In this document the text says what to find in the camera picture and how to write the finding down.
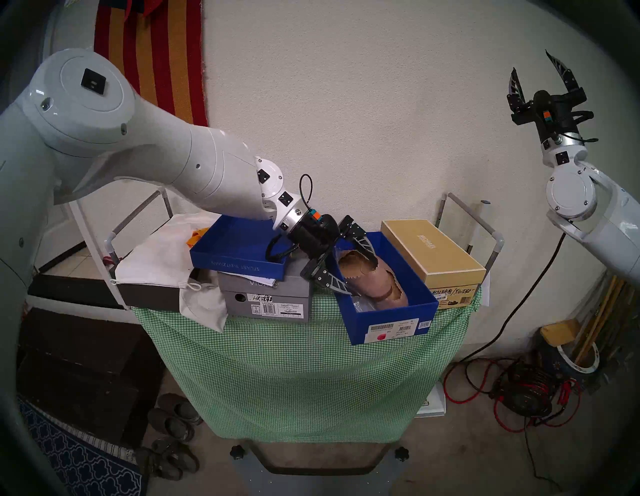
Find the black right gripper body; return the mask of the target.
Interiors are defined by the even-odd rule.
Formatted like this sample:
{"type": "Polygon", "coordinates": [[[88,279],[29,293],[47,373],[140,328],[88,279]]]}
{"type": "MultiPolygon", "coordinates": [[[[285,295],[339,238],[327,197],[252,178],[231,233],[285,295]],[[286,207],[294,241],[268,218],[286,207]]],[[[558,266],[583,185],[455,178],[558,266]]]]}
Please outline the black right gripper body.
{"type": "Polygon", "coordinates": [[[545,90],[539,90],[534,94],[532,110],[541,143],[552,135],[570,133],[579,135],[577,124],[575,124],[572,115],[575,106],[563,95],[551,95],[545,90]]]}

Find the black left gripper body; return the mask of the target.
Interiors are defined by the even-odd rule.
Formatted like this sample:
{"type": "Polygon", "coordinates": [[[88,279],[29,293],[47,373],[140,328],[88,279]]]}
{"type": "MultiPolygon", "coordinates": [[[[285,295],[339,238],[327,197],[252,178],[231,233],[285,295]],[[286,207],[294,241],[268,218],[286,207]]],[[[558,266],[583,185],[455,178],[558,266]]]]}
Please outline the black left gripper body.
{"type": "Polygon", "coordinates": [[[289,230],[289,240],[310,260],[329,252],[340,236],[339,225],[330,214],[304,214],[289,230]]]}

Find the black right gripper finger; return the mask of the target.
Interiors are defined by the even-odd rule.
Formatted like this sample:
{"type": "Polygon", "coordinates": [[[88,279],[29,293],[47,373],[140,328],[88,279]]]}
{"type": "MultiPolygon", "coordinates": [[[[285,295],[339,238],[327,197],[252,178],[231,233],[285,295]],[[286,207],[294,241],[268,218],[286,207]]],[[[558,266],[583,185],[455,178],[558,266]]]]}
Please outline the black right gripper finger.
{"type": "Polygon", "coordinates": [[[566,89],[563,97],[567,98],[571,102],[572,106],[576,106],[587,101],[584,89],[578,84],[572,70],[570,70],[560,59],[552,56],[547,50],[545,51],[545,54],[562,79],[562,83],[566,89]]]}
{"type": "Polygon", "coordinates": [[[519,81],[517,69],[512,68],[508,87],[507,87],[507,102],[511,110],[511,117],[514,123],[520,125],[522,120],[528,115],[527,113],[531,109],[531,101],[526,101],[522,86],[519,81]]]}

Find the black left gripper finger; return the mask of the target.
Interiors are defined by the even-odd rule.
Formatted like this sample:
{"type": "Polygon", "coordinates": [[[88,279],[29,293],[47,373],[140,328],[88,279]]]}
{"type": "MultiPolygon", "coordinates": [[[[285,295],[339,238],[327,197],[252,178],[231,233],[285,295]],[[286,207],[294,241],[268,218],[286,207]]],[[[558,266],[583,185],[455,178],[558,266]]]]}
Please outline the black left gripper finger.
{"type": "Polygon", "coordinates": [[[363,255],[371,264],[378,264],[378,258],[366,231],[351,216],[345,216],[340,221],[340,237],[349,242],[353,249],[363,255]]]}
{"type": "Polygon", "coordinates": [[[301,277],[321,289],[334,293],[347,293],[346,284],[331,273],[326,264],[318,258],[312,258],[306,263],[301,270],[301,277]]]}

